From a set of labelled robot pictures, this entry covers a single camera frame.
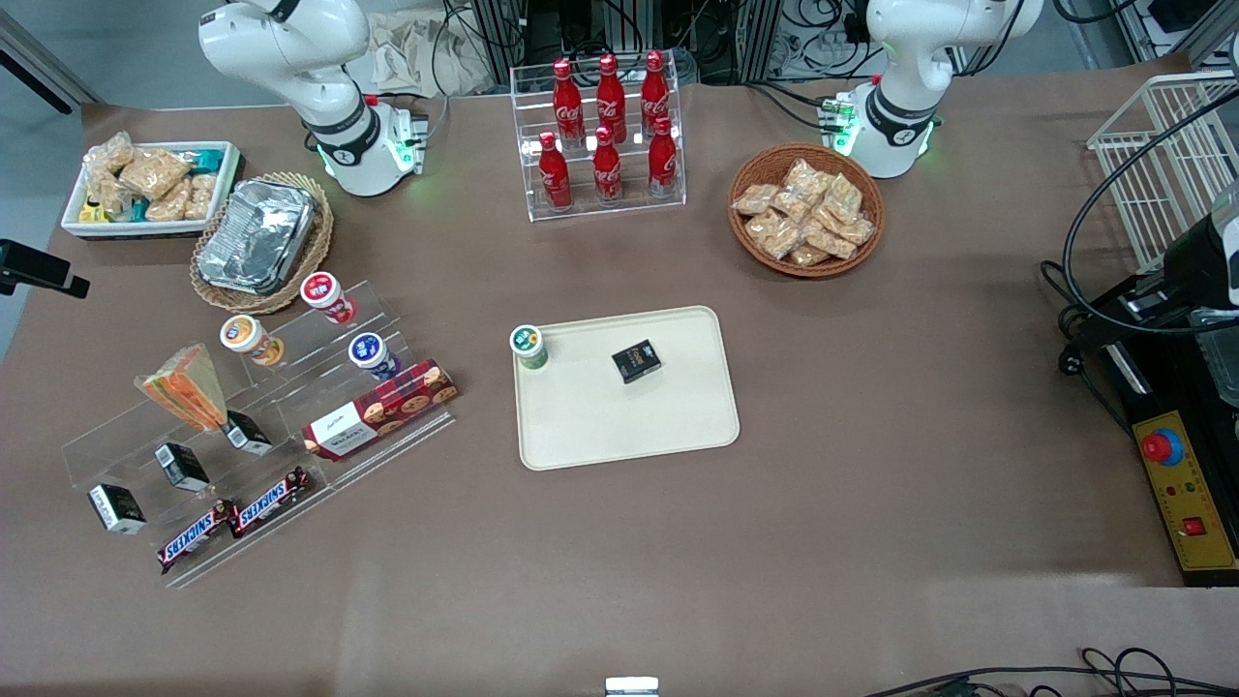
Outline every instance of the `white wire rack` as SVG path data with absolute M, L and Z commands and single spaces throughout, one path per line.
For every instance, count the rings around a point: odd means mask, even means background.
M 1093 134 L 1088 149 L 1109 176 L 1160 132 L 1234 87 L 1230 71 L 1150 78 Z M 1237 165 L 1239 155 L 1214 111 L 1155 147 L 1114 182 L 1110 194 L 1141 272 L 1156 267 L 1171 241 L 1208 213 L 1239 173 Z

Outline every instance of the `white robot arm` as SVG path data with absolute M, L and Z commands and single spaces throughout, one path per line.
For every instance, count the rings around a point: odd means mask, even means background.
M 912 167 L 954 69 L 948 46 L 985 46 L 1028 32 L 1042 0 L 870 0 L 870 36 L 886 48 L 877 84 L 839 95 L 855 124 L 836 147 L 880 178 Z
M 296 109 L 327 171 L 349 193 L 383 193 L 415 170 L 409 111 L 367 104 L 341 68 L 369 45 L 369 25 L 353 0 L 232 2 L 202 16 L 198 43 L 216 69 Z

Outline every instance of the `red button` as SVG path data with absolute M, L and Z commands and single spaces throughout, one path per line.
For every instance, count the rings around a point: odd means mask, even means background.
M 1188 537 L 1204 535 L 1204 521 L 1201 519 L 1183 519 L 1183 534 Z
M 1160 433 L 1146 436 L 1140 442 L 1140 449 L 1145 453 L 1146 458 L 1155 463 L 1165 463 L 1175 454 L 1175 447 L 1171 444 L 1170 438 Z

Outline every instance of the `yellow control panel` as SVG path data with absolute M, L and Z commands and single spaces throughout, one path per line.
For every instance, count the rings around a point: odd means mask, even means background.
M 1209 488 L 1178 412 L 1131 427 L 1178 566 L 1187 572 L 1237 568 Z

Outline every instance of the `brown table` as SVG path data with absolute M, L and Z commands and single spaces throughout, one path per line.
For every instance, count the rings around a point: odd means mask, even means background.
M 958 80 L 933 149 L 882 183 L 881 248 L 825 281 L 768 271 L 727 227 L 740 163 L 808 137 L 760 95 L 685 92 L 686 207 L 538 225 L 507 99 L 453 103 L 425 176 L 375 199 L 332 184 L 326 267 L 394 302 L 461 384 L 458 422 L 182 592 L 98 530 L 59 448 L 225 314 L 190 287 L 190 240 L 57 233 L 94 285 L 32 293 L 0 369 L 2 691 L 598 695 L 657 675 L 674 697 L 860 695 L 1089 644 L 1239 681 L 1239 592 L 1177 587 L 1131 444 L 1056 371 L 1061 302 L 1036 270 L 1100 178 L 1083 140 L 1156 69 Z M 87 124 L 87 142 L 227 139 L 249 173 L 327 183 L 284 108 Z M 1121 277 L 1123 246 L 1100 210 L 1088 287 Z M 691 303 L 722 323 L 732 447 L 520 465 L 512 326 Z

